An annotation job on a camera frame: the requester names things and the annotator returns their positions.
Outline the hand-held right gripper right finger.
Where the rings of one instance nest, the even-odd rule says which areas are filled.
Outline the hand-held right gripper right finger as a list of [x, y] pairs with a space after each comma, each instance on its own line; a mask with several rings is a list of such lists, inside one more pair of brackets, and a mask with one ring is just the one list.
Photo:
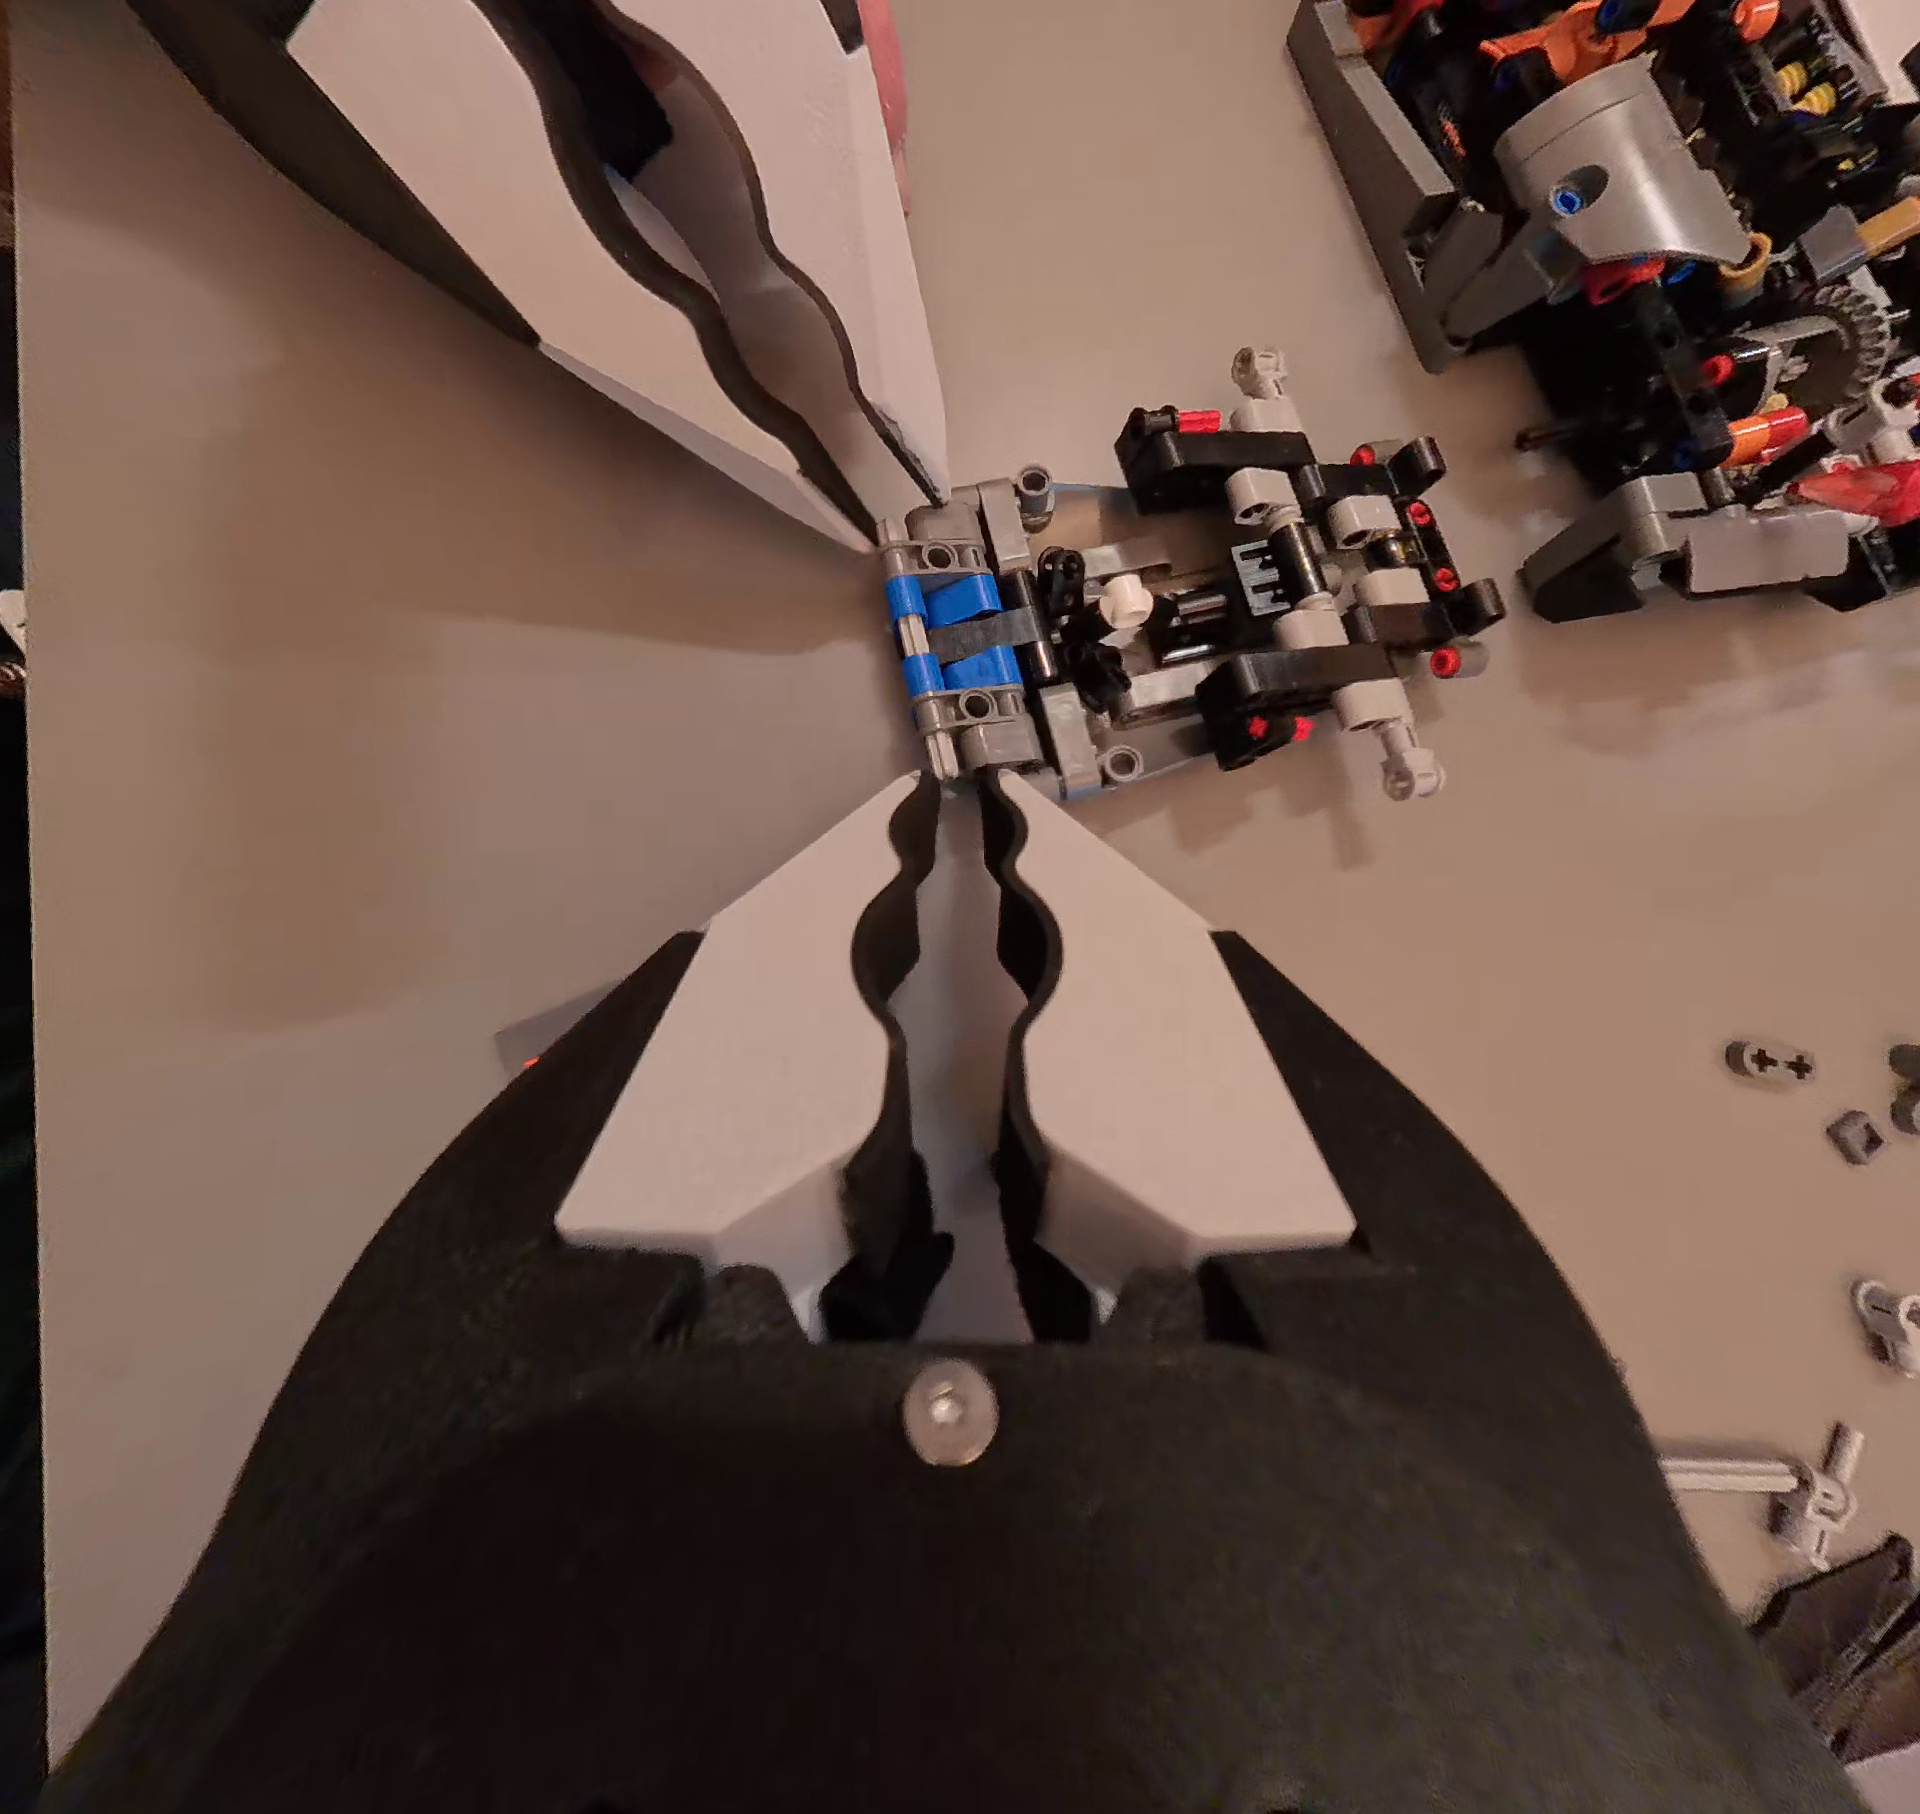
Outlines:
[[1090, 1339], [1143, 1269], [1353, 1237], [1201, 916], [1023, 777], [977, 777], [997, 967], [1023, 1011], [995, 1140], [1038, 1339]]

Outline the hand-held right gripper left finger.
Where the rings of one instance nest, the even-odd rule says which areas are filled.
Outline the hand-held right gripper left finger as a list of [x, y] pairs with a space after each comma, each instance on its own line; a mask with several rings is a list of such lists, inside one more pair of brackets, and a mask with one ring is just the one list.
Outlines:
[[904, 1039], [934, 777], [896, 777], [694, 939], [553, 1225], [570, 1246], [773, 1269], [809, 1339], [835, 1275], [930, 1232]]

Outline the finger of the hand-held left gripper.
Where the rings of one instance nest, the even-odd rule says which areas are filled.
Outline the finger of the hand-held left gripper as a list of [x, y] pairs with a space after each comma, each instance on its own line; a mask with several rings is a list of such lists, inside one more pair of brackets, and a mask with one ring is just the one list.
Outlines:
[[773, 272], [899, 478], [950, 493], [946, 393], [856, 0], [593, 0], [719, 115]]
[[287, 54], [551, 360], [786, 518], [873, 546], [873, 516], [749, 373], [687, 252], [635, 221], [510, 0], [311, 0]]

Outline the small blue black lego assembly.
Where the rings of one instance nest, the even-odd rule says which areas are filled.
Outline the small blue black lego assembly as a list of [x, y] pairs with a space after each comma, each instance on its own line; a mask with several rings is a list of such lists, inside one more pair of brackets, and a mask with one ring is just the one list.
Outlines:
[[1362, 739], [1389, 803], [1446, 786], [1417, 681], [1482, 675], [1496, 579], [1461, 576], [1431, 436], [1309, 448], [1284, 360], [1240, 345], [1233, 411], [1131, 411], [1117, 484], [1044, 467], [882, 526], [904, 713], [940, 781], [1090, 803]]

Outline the grey lego axle assembly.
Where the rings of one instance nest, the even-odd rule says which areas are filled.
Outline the grey lego axle assembly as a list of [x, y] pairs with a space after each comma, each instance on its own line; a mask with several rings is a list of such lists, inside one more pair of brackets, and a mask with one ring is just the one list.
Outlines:
[[1697, 1442], [1660, 1442], [1659, 1468], [1666, 1494], [1738, 1494], [1765, 1498], [1765, 1535], [1799, 1566], [1826, 1571], [1833, 1542], [1857, 1517], [1857, 1474], [1859, 1474], [1867, 1435], [1833, 1425], [1826, 1453], [1816, 1463], [1786, 1453], [1707, 1453]]

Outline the large black lego chassis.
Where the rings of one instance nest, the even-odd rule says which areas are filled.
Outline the large black lego chassis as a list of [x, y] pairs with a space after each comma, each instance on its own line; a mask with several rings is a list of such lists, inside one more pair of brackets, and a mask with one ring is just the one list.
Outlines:
[[1913, 98], [1841, 0], [1300, 0], [1284, 51], [1420, 366], [1512, 345], [1595, 493], [1538, 617], [1913, 594]]

